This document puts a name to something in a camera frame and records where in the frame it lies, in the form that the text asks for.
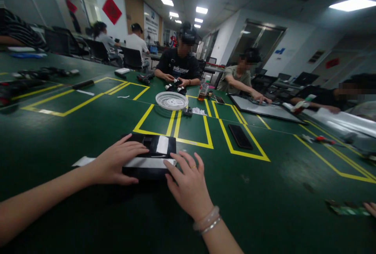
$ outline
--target white bracelet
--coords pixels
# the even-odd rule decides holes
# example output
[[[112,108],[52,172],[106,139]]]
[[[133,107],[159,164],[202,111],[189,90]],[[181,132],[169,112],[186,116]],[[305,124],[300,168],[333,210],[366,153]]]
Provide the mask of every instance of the white bracelet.
[[[214,206],[213,210],[210,212],[209,215],[207,215],[201,221],[195,222],[193,224],[193,229],[195,231],[199,231],[199,230],[205,228],[206,226],[211,225],[213,223],[213,221],[218,218],[218,215],[219,215],[219,207],[218,206]]]
[[[212,228],[215,227],[216,224],[219,223],[219,221],[221,220],[221,216],[218,217],[218,219],[216,219],[209,227],[207,227],[206,229],[204,229],[200,234],[203,235],[204,233],[210,231]]]

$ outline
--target green workbench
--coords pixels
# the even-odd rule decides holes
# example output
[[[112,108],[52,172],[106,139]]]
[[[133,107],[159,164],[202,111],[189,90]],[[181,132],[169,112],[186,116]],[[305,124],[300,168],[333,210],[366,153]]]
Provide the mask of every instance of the green workbench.
[[[372,253],[376,219],[338,216],[326,199],[360,204],[376,201],[376,167],[351,148],[309,144],[298,136],[339,136],[321,124],[307,126],[200,102],[188,89],[191,107],[208,117],[162,109],[136,73],[127,80],[114,67],[49,54],[16,59],[0,53],[0,72],[55,66],[81,75],[59,78],[50,91],[19,99],[0,110],[2,129],[0,200],[74,169],[83,156],[96,157],[129,132],[170,135],[177,149],[197,152],[205,163],[211,199],[245,253]],[[0,80],[10,79],[7,74]],[[69,84],[93,79],[83,90]],[[238,124],[254,150],[237,147],[227,126]],[[178,206],[165,181],[136,186],[92,186],[58,204],[2,249],[2,253],[207,253],[192,220]]]

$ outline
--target blue sign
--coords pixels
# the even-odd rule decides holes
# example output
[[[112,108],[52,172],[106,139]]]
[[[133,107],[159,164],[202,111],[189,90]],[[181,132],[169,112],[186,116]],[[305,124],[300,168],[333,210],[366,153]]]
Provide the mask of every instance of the blue sign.
[[[282,54],[284,51],[285,51],[285,48],[282,48],[280,50],[276,50],[275,53],[276,54]]]

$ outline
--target striped shirt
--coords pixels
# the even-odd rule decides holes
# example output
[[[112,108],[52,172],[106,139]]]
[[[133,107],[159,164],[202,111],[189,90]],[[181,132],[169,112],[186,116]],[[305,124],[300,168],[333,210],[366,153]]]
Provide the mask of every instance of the striped shirt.
[[[3,21],[0,24],[0,36],[9,36],[13,39],[20,41],[28,47],[34,49],[42,49],[44,51],[49,51],[46,43],[40,37],[40,35],[35,32],[29,24],[23,21],[17,15],[14,15],[7,9],[3,9],[3,14],[0,14],[0,20]]]

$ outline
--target red decoration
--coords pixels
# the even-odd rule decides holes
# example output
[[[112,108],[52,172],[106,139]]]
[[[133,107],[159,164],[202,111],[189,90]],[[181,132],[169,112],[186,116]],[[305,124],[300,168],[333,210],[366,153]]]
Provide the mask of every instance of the red decoration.
[[[118,6],[115,4],[114,0],[106,0],[105,4],[102,7],[102,10],[105,12],[109,20],[114,25],[116,24],[116,22],[119,20],[120,16],[122,15],[122,12],[118,8]]]
[[[66,3],[67,3],[69,10],[75,13],[77,10],[77,7],[70,0],[66,0]]]
[[[335,58],[332,60],[329,60],[327,63],[325,63],[325,68],[329,69],[332,68],[340,63],[340,58]]]

